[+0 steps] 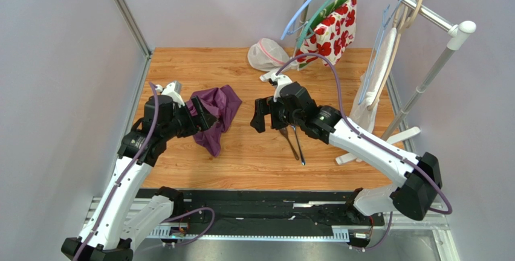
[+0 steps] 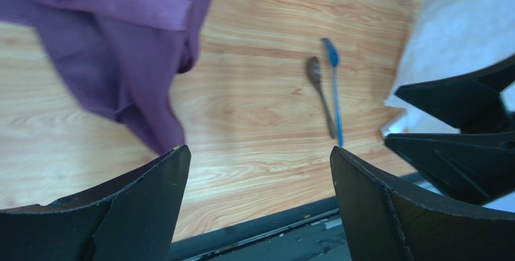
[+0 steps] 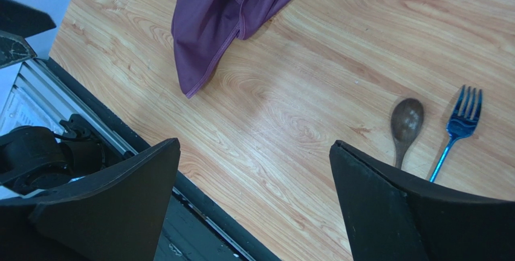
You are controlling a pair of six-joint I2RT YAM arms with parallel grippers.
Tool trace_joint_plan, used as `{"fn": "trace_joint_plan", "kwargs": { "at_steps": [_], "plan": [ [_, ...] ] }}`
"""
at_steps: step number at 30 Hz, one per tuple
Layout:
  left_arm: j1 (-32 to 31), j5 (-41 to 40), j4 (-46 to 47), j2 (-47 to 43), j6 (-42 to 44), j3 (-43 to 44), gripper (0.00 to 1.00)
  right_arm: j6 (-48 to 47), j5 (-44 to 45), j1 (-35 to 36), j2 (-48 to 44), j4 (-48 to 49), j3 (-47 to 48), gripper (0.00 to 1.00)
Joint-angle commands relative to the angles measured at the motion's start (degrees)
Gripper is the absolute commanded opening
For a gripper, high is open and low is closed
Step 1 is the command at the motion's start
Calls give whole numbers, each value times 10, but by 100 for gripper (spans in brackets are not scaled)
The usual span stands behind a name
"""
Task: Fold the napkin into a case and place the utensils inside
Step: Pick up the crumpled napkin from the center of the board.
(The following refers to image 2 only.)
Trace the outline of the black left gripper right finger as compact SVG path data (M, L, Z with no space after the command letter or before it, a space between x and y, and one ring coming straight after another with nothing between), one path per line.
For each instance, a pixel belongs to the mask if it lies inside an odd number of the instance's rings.
M421 188L334 147L332 184L353 260L513 260L514 214Z

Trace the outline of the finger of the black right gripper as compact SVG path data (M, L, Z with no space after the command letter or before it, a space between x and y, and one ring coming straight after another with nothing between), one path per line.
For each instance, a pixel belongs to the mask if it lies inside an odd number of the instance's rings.
M390 134L384 144L444 195L484 205L514 192L514 133Z
M514 82L514 56L479 71L400 86L395 95L463 134L514 130L501 92Z

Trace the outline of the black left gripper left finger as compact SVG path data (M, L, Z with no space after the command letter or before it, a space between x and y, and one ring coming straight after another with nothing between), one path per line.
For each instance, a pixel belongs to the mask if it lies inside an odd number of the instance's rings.
M100 185L1 211L2 260L165 260L189 175L179 146Z

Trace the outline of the purple cloth napkin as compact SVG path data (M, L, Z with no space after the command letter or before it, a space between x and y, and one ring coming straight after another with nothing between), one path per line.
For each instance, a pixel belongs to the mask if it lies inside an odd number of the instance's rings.
M85 110L163 154L184 144L170 105L198 58L211 0L1 0L1 19L33 27Z

